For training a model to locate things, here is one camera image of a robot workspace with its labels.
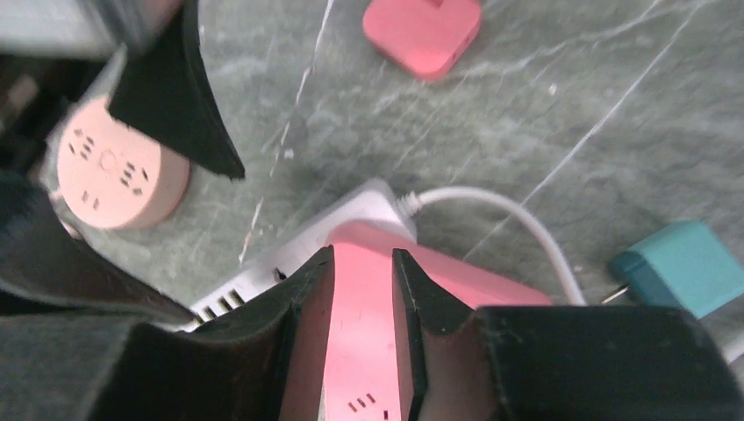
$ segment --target gray marble surface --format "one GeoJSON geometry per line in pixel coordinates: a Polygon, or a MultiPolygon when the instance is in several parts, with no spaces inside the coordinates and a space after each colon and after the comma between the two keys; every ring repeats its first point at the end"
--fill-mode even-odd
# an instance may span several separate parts
{"type": "MultiPolygon", "coordinates": [[[[744,260],[740,0],[486,0],[474,45],[436,83],[373,50],[367,4],[203,0],[204,61],[247,179],[197,170],[168,222],[84,230],[89,241],[189,303],[238,271],[258,203],[247,258],[381,176],[401,193],[466,184],[519,200],[592,302],[616,288],[615,253],[680,218],[703,219],[744,260]]],[[[417,222],[420,243],[563,300],[511,218],[448,203],[417,222]]],[[[744,329],[743,304],[706,318],[718,340],[744,329]]],[[[744,360],[734,367],[744,375],[744,360]]]]}

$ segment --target metal prong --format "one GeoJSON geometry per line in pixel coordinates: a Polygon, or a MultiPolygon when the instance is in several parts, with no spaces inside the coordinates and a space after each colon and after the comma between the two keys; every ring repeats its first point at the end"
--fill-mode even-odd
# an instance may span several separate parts
{"type": "Polygon", "coordinates": [[[602,304],[607,304],[615,301],[618,297],[623,296],[627,291],[630,290],[630,285],[623,285],[622,287],[615,289],[609,296],[602,300],[602,304]]]}

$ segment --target pink block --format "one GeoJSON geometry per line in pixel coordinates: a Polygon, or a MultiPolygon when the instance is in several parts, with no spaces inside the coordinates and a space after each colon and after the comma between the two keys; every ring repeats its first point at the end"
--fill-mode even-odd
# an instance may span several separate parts
{"type": "Polygon", "coordinates": [[[550,305],[541,292],[362,222],[329,236],[336,261],[325,363],[325,419],[401,419],[392,313],[392,251],[403,248],[468,306],[550,305]]]}

